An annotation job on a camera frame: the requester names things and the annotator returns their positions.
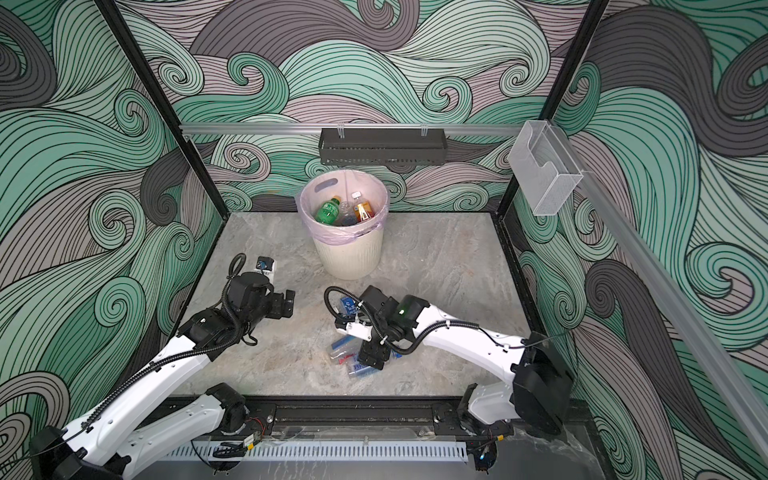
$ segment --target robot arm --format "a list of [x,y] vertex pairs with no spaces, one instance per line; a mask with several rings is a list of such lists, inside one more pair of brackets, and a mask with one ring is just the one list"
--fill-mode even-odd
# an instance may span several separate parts
[[244,398],[221,383],[184,411],[136,429],[178,386],[238,343],[238,334],[255,341],[250,334],[261,319],[293,315],[295,293],[274,292],[274,260],[259,257],[257,271],[240,274],[244,262],[240,254],[230,265],[223,309],[211,307],[193,315],[142,370],[99,405],[63,430],[48,426],[32,438],[36,478],[128,480],[184,442],[214,429],[235,432],[243,425]]
[[[524,339],[492,332],[414,296],[398,302],[374,286],[360,297],[330,287],[325,295],[329,309],[330,291],[351,296],[363,314],[361,319],[333,312],[341,333],[364,340],[358,355],[361,363],[383,369],[391,349],[408,354],[421,343],[446,350],[501,380],[472,387],[467,398],[472,417],[468,424],[476,423],[476,430],[498,420],[521,418],[543,432],[561,432],[574,374],[548,338],[539,333]],[[411,346],[404,349],[392,343],[401,339],[409,340]]]

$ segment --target plastic bottle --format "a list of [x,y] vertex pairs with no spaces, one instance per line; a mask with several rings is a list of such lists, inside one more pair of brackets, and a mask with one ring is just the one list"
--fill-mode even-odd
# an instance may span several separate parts
[[374,212],[371,208],[371,204],[366,200],[360,192],[352,194],[352,204],[355,206],[355,215],[357,221],[364,222],[373,218]]
[[355,210],[352,208],[352,204],[350,202],[342,202],[339,205],[339,218],[336,219],[336,222],[341,227],[351,227],[352,225],[357,225]]
[[347,335],[331,344],[328,354],[332,360],[343,363],[350,356],[357,355],[362,346],[362,340],[356,336]]
[[339,216],[339,204],[341,203],[341,197],[338,195],[334,198],[328,200],[323,205],[320,206],[320,209],[317,211],[317,215],[315,215],[315,220],[317,220],[320,223],[324,223],[325,225],[333,225],[333,222],[336,221],[336,217]]
[[[398,359],[402,357],[399,353],[392,352],[392,354],[389,356],[389,360]],[[349,356],[346,358],[345,362],[346,364],[346,374],[349,375],[350,378],[360,379],[364,376],[371,375],[372,373],[379,372],[380,370],[373,368],[372,366],[363,365],[360,363],[360,361],[357,359],[357,355]]]

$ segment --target wall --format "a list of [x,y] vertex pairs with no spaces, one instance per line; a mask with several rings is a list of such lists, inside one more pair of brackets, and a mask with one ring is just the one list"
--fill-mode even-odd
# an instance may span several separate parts
[[[652,3],[609,12],[555,121],[766,397],[768,2]],[[535,218],[518,193],[514,215],[618,477],[768,478],[589,199]]]
[[219,230],[142,91],[92,0],[0,4],[0,462],[154,356]]
[[[625,3],[641,2],[627,0]],[[536,118],[587,0],[120,0],[183,122]],[[317,136],[198,136],[232,210],[295,210]],[[495,210],[514,139],[456,137],[441,167],[367,167],[393,210]]]

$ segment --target clear acrylic holder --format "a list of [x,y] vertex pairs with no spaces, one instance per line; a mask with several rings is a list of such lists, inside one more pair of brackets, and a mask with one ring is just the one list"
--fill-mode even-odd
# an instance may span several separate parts
[[583,175],[575,157],[562,128],[546,120],[525,122],[507,158],[535,216],[557,215],[576,188]]

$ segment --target gray marble surface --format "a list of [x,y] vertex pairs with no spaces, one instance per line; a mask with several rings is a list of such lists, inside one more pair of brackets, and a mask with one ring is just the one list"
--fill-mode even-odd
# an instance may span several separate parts
[[245,395],[461,395],[466,386],[498,380],[464,359],[431,346],[387,362],[381,372],[350,379],[327,349],[341,335],[323,305],[337,285],[356,293],[368,285],[396,299],[411,293],[460,319],[527,336],[528,324],[491,218],[487,214],[390,214],[379,267],[361,280],[338,280],[323,269],[298,214],[234,214],[219,239],[184,319],[218,301],[232,257],[246,269],[259,255],[276,261],[275,287],[296,291],[290,319],[265,319],[258,346],[232,346],[177,391],[201,394],[227,382]]

